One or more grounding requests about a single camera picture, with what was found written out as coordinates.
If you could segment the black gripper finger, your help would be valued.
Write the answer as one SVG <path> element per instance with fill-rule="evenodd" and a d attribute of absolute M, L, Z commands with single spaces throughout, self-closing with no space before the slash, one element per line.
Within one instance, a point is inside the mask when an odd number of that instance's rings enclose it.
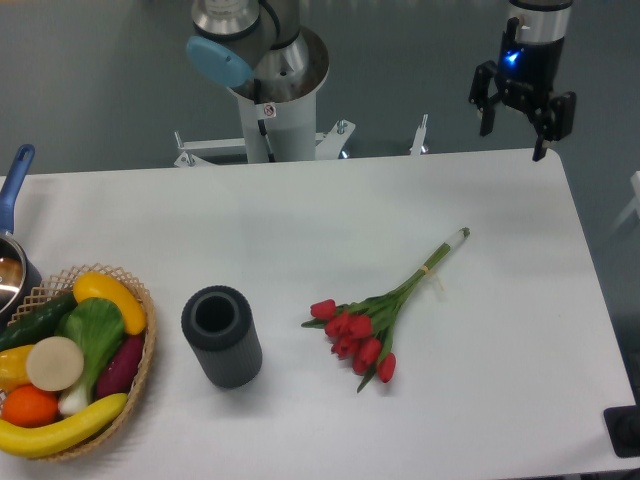
<path fill-rule="evenodd" d="M 546 156 L 551 143 L 562 140 L 572 133 L 577 104 L 577 94 L 573 91 L 553 95 L 540 113 L 534 116 L 537 133 L 532 160 L 538 162 Z"/>
<path fill-rule="evenodd" d="M 480 114 L 479 134 L 484 137 L 492 133 L 495 121 L 495 105 L 502 98 L 500 91 L 489 94 L 489 87 L 498 73 L 498 66 L 494 61 L 487 61 L 478 65 L 474 72 L 468 101 L 475 105 Z"/>

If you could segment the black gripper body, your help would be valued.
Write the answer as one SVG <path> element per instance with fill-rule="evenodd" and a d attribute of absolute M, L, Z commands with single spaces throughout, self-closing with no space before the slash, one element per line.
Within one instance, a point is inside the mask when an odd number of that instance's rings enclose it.
<path fill-rule="evenodd" d="M 501 46 L 497 88 L 502 102 L 518 111 L 545 109 L 558 71 L 563 43 Z"/>

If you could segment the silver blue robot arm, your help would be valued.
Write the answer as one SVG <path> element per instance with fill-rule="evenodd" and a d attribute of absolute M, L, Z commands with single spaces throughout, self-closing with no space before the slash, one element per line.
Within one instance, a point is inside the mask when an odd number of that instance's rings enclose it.
<path fill-rule="evenodd" d="M 577 96 L 554 88 L 572 10 L 570 1 L 512 1 L 499 55 L 475 68 L 468 101 L 489 135 L 497 105 L 524 114 L 536 132 L 532 158 L 573 130 Z M 354 124 L 316 130 L 316 94 L 329 72 L 328 51 L 300 23 L 297 1 L 195 1 L 191 65 L 232 93 L 251 163 L 332 160 L 344 155 Z"/>

